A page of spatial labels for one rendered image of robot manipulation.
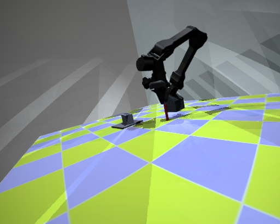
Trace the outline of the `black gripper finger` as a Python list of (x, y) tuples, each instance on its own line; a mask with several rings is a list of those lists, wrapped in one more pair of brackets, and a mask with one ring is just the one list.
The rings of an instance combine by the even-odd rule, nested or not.
[(169, 96), (169, 92), (170, 92), (170, 88), (166, 88), (166, 91), (165, 91), (165, 102), (167, 102), (167, 99), (168, 99), (168, 96)]
[(153, 89), (152, 91), (156, 93), (156, 95), (158, 96), (158, 98), (160, 100), (160, 103), (164, 104), (166, 88)]

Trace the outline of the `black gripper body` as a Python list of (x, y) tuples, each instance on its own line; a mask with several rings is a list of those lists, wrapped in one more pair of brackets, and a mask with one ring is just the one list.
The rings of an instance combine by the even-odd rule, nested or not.
[(155, 78), (155, 82), (151, 82), (149, 85), (150, 89), (161, 89), (171, 87), (171, 83), (166, 80), (166, 71), (165, 69), (154, 70), (152, 75)]

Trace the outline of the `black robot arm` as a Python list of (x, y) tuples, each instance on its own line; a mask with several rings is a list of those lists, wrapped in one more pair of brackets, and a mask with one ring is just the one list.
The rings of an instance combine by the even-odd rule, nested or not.
[[(185, 72), (187, 71), (197, 49), (201, 48), (208, 39), (207, 33), (198, 30), (196, 27), (187, 26), (184, 30), (180, 31), (170, 39), (157, 42), (147, 55), (142, 54), (136, 61), (137, 70), (153, 72), (157, 69), (164, 69), (163, 61), (174, 52), (176, 47), (188, 39), (189, 48), (187, 49), (179, 68), (175, 72), (172, 72), (170, 76), (171, 88), (169, 94), (171, 96), (177, 96), (177, 90), (183, 88), (183, 82), (186, 78)], [(148, 89), (151, 82), (155, 82), (153, 75), (151, 78), (144, 77), (142, 85), (144, 88)]]

